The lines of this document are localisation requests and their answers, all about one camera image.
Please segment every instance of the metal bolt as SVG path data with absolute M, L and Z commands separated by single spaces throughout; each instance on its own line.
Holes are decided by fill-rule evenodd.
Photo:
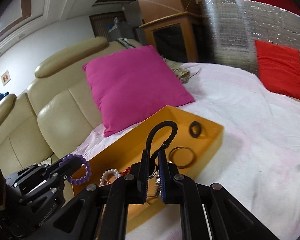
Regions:
M 127 174 L 127 175 L 124 176 L 124 179 L 125 180 L 133 180 L 134 179 L 134 175 L 129 173 L 129 174 Z
M 89 184 L 86 189 L 90 192 L 94 191 L 97 189 L 97 185 L 96 184 Z
M 183 176 L 182 174 L 176 174 L 174 175 L 174 179 L 175 180 L 183 180 L 185 178 L 185 176 Z
M 219 183 L 213 183 L 213 184 L 212 184 L 212 188 L 213 188 L 214 190 L 221 190 L 221 189 L 222 189 L 222 186 L 221 186 L 221 184 L 219 184 Z

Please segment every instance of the white bed sheet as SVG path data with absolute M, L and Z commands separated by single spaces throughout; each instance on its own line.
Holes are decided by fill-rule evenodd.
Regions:
M 269 92 L 253 74 L 229 66 L 186 63 L 196 102 L 180 109 L 225 127 L 221 148 L 196 182 L 222 184 L 280 240 L 300 235 L 300 102 Z M 74 153 L 90 160 L 122 135 L 95 128 Z M 127 234 L 127 240 L 181 240 L 178 205 Z

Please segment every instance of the yellow box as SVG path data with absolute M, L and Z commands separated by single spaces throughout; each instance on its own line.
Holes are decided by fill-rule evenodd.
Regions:
M 140 162 L 149 132 L 155 125 L 163 121 L 174 121 L 178 125 L 178 133 L 166 149 L 167 160 L 169 161 L 169 152 L 173 148 L 181 146 L 191 148 L 195 152 L 196 161 L 189 168 L 179 169 L 179 172 L 194 179 L 220 148 L 223 126 L 175 107 L 165 106 L 93 157 L 89 161 L 92 172 L 89 182 L 73 186 L 74 194 L 78 194 L 90 183 L 98 185 L 102 174 L 106 170 L 124 171 L 132 164 Z M 202 133 L 198 138 L 193 138 L 189 133 L 189 125 L 193 121 L 199 122 L 202 127 Z M 152 141 L 151 154 L 161 146 L 170 133 L 170 127 L 164 127 L 156 133 Z M 174 154 L 173 161 L 176 165 L 183 166 L 189 163 L 192 157 L 189 150 L 181 149 Z M 82 167 L 72 177 L 77 179 L 84 175 L 85 169 Z M 148 196 L 153 196 L 154 192 L 154 179 L 150 179 Z M 129 205 L 127 231 L 129 232 L 147 221 L 162 210 L 164 206 L 161 198 L 154 197 L 148 197 L 144 205 Z

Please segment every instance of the silver foil sheet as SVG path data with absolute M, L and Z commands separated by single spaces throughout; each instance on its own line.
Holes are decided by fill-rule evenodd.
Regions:
M 258 75 L 254 40 L 300 51 L 300 16 L 276 6 L 248 0 L 205 0 L 215 63 Z

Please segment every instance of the brown curtain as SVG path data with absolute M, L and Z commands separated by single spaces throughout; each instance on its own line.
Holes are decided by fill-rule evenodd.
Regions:
M 120 21 L 126 21 L 123 12 L 103 13 L 90 16 L 94 36 L 106 37 L 110 42 L 111 38 L 109 35 L 108 26 L 113 25 L 114 18 L 116 17 L 118 17 Z

